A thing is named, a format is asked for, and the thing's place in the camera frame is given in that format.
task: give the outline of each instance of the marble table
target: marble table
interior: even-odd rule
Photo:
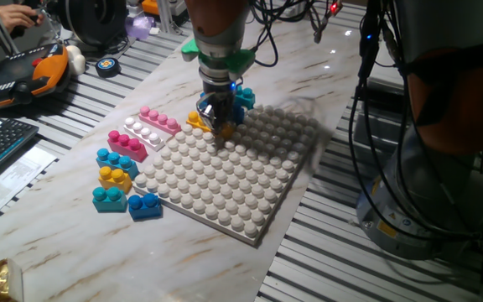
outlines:
[[[245,47],[260,27],[247,25]],[[356,85],[359,34],[329,26],[320,44],[308,22],[276,23],[279,62],[245,75],[257,102],[304,112],[332,133]],[[258,51],[270,62],[269,44]],[[179,48],[0,219],[0,259],[23,270],[26,301],[251,301],[290,223],[311,170],[300,173],[262,243],[251,247],[164,208],[158,220],[98,214],[96,151],[147,105],[184,122],[202,91],[198,64]],[[149,164],[153,152],[139,167]]]

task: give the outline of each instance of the pink lego brick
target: pink lego brick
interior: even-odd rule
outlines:
[[[130,159],[138,161],[139,163],[142,163],[148,156],[147,149],[138,139],[130,139],[127,134],[121,135],[117,130],[109,132],[107,143],[109,143],[109,147],[113,152],[118,152],[120,155],[127,155]]]
[[[150,110],[150,108],[146,106],[141,107],[141,110],[139,111],[139,119],[170,135],[175,135],[182,129],[178,122],[176,122],[176,119],[167,118],[167,115],[159,114],[156,110]]]

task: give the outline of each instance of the white baseplate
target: white baseplate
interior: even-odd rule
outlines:
[[[133,187],[257,245],[308,157],[317,127],[313,118],[272,107],[249,111],[226,142],[184,125]]]

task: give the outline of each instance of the hockey puck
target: hockey puck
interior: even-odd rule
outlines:
[[[101,59],[96,63],[96,72],[102,78],[108,78],[118,75],[121,72],[121,65],[115,58]]]

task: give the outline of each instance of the orange lego brick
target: orange lego brick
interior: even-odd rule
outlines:
[[[188,114],[188,119],[185,122],[193,128],[200,128],[204,132],[210,132],[210,129],[202,122],[202,119],[200,119],[199,113],[195,111]],[[234,130],[235,129],[231,125],[225,124],[223,125],[223,130],[221,131],[220,136],[224,139],[229,139],[234,133]]]
[[[143,11],[151,14],[156,14],[159,15],[159,10],[158,10],[158,3],[154,0],[144,0],[143,3]]]
[[[124,191],[127,194],[132,188],[132,180],[128,173],[124,173],[121,169],[111,170],[109,167],[103,167],[100,169],[100,177],[98,177],[100,185],[104,189],[116,187],[119,190]]]

